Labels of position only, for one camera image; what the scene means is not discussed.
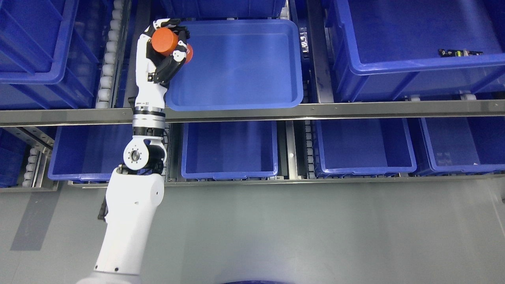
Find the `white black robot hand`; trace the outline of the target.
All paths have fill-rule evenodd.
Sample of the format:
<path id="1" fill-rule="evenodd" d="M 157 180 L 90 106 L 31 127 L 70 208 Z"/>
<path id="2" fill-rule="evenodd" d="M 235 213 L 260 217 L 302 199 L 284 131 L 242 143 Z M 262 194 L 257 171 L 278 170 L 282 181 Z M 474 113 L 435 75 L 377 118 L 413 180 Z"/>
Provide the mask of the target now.
<path id="1" fill-rule="evenodd" d="M 175 62 L 171 64 L 155 64 L 147 57 L 150 39 L 154 31 L 167 27 L 179 37 L 176 50 L 170 56 Z M 135 78 L 138 94 L 131 104 L 134 115 L 149 114 L 163 115 L 165 108 L 165 94 L 171 80 L 189 62 L 193 56 L 193 49 L 187 42 L 191 37 L 186 26 L 181 25 L 181 19 L 165 18 L 151 22 L 141 32 L 137 40 L 137 56 L 135 59 Z"/>

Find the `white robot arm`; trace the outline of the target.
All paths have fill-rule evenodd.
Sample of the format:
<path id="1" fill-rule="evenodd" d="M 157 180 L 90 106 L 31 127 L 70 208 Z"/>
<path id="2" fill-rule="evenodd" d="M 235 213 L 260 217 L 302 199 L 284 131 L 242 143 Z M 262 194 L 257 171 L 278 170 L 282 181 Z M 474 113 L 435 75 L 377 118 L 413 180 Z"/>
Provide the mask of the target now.
<path id="1" fill-rule="evenodd" d="M 80 284 L 140 284 L 150 227 L 164 197 L 165 114 L 135 108 L 132 139 L 106 190 L 105 237 L 93 272 Z"/>

